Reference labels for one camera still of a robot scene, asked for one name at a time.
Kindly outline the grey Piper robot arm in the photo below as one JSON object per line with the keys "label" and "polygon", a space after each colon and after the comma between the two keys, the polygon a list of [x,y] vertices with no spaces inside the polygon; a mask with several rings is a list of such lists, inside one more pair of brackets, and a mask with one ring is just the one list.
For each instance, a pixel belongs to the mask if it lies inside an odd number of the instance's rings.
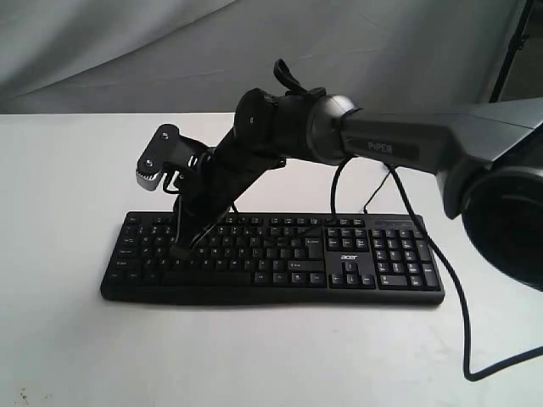
{"label": "grey Piper robot arm", "polygon": [[339,165],[361,157],[433,175],[445,215],[497,270],[542,287],[542,102],[538,98],[376,113],[345,97],[259,89],[240,99],[232,129],[198,159],[178,201],[173,254],[204,234],[279,159]]}

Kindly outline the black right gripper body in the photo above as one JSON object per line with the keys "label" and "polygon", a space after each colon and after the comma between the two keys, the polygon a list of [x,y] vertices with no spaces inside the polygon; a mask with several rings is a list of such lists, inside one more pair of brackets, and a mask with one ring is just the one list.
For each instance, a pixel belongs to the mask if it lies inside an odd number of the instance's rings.
{"label": "black right gripper body", "polygon": [[213,148],[196,149],[175,181],[181,228],[204,229],[215,223],[260,176],[282,166],[281,157],[238,140],[234,131]]}

